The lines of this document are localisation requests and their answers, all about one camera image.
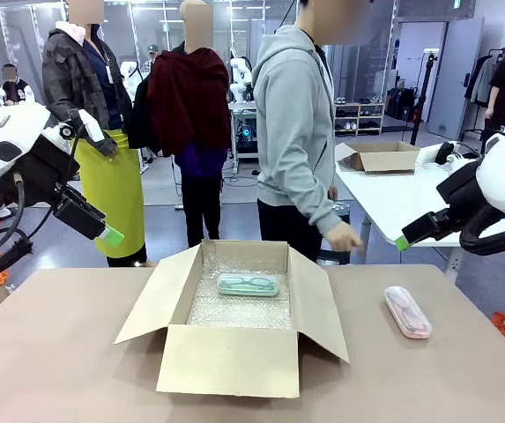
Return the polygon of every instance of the door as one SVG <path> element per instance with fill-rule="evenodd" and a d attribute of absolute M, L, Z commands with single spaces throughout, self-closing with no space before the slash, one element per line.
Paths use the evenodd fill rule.
<path fill-rule="evenodd" d="M 478 58 L 483 19 L 449 22 L 428 118 L 428 132 L 459 139 L 464 122 L 467 81 Z"/>

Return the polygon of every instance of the table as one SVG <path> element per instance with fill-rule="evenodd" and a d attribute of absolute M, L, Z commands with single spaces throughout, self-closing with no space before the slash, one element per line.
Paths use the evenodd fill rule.
<path fill-rule="evenodd" d="M 372 224 L 389 244 L 403 235 L 402 229 L 427 212 L 438 212 L 447 205 L 436 187 L 449 173 L 433 163 L 417 164 L 414 174 L 367 174 L 356 171 L 344 163 L 337 164 L 337 174 L 364 210 L 360 236 L 364 248 L 360 252 L 362 263 L 368 254 L 369 233 Z M 488 228 L 485 236 L 505 231 L 505 219 Z M 428 238 L 412 246 L 450 248 L 446 275 L 456 282 L 464 250 L 459 243 L 460 233 L 436 241 Z"/>
<path fill-rule="evenodd" d="M 0 422 L 505 422 L 505 339 L 435 267 L 328 268 L 341 363 L 301 337 L 301 398 L 155 392 L 165 331 L 112 345 L 152 269 L 38 271 L 0 307 Z M 434 326 L 403 337 L 403 285 Z"/>
<path fill-rule="evenodd" d="M 238 153 L 237 148 L 237 123 L 241 119 L 256 119 L 256 103 L 247 101 L 245 103 L 229 103 L 228 109 L 231 112 L 231 155 L 233 156 L 233 173 L 238 174 L 239 159 L 257 159 L 257 152 Z"/>

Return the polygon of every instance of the hand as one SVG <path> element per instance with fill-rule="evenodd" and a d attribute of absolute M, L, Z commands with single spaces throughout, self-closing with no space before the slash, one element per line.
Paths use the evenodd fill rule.
<path fill-rule="evenodd" d="M 329 200 L 338 201 L 338 188 L 335 184 L 332 184 L 329 189 Z"/>
<path fill-rule="evenodd" d="M 119 152 L 119 147 L 117 145 L 115 145 L 115 147 L 111 151 L 111 154 L 109 155 L 109 158 L 114 159 L 117 156 L 118 152 Z"/>
<path fill-rule="evenodd" d="M 363 242 L 352 227 L 345 222 L 340 222 L 324 235 L 334 251 L 352 251 L 361 247 Z"/>

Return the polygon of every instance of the yellow-green skirt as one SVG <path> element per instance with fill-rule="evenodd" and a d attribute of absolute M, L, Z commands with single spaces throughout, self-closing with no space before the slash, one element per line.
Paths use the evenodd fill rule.
<path fill-rule="evenodd" d="M 87 201 L 105 213 L 105 222 L 125 236 L 116 247 L 97 240 L 97 249 L 107 257 L 122 258 L 139 251 L 145 244 L 145 209 L 143 186 L 136 150 L 122 130 L 108 130 L 119 147 L 110 159 L 101 155 L 84 139 L 79 140 L 76 160 Z"/>

